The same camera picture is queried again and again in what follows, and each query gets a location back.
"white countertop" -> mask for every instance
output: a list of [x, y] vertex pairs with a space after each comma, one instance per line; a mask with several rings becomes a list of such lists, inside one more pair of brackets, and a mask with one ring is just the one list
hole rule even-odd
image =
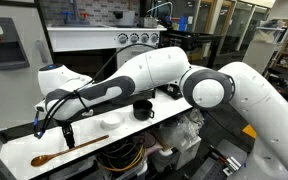
[[149, 101], [153, 103], [155, 117], [147, 121], [136, 120], [132, 113], [133, 107], [130, 105], [110, 111], [119, 113], [124, 117], [124, 123], [114, 130], [104, 130], [101, 128], [102, 120], [110, 112], [72, 123], [76, 146], [104, 135], [109, 135], [110, 137], [56, 157], [41, 167], [32, 167], [30, 165], [31, 160], [39, 155], [54, 154], [67, 149], [60, 127], [47, 130], [40, 140], [36, 139], [33, 135], [29, 135], [9, 141], [2, 146], [0, 159], [10, 169], [16, 179], [30, 179], [159, 123], [191, 107], [184, 98], [173, 100], [160, 91], [157, 91], [155, 99], [150, 99]]
[[110, 32], [110, 31], [145, 31], [145, 32], [151, 32], [151, 31], [166, 31], [167, 29], [163, 26], [158, 26], [157, 28], [122, 28], [122, 27], [64, 27], [64, 26], [58, 26], [58, 27], [47, 27], [47, 30], [49, 32], [53, 31], [102, 31], [102, 32]]

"black mug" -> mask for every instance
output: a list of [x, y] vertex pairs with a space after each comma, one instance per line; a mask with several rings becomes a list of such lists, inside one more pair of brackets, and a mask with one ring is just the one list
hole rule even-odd
[[144, 121], [154, 118], [153, 104], [147, 100], [138, 100], [133, 104], [133, 114], [138, 120]]

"cable bundle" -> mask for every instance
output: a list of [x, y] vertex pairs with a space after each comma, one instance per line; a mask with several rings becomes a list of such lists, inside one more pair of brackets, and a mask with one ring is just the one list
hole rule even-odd
[[109, 171], [124, 172], [138, 165], [144, 154], [142, 143], [124, 140], [105, 147], [97, 154], [97, 160]]

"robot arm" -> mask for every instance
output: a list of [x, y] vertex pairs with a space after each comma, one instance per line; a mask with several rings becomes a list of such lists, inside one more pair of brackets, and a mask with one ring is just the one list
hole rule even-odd
[[[52, 77], [52, 71], [46, 72], [48, 77]], [[231, 63], [219, 72], [193, 67], [185, 52], [169, 47], [136, 56], [103, 82], [85, 85], [82, 79], [71, 78], [49, 92], [45, 110], [79, 89], [81, 99], [73, 95], [54, 116], [59, 121], [72, 122], [85, 111], [84, 105], [92, 107], [163, 84], [175, 84], [193, 107], [210, 109], [229, 102], [256, 130], [258, 136], [246, 167], [229, 179], [288, 179], [288, 103], [246, 64]], [[45, 87], [48, 85], [41, 86], [42, 92]]]

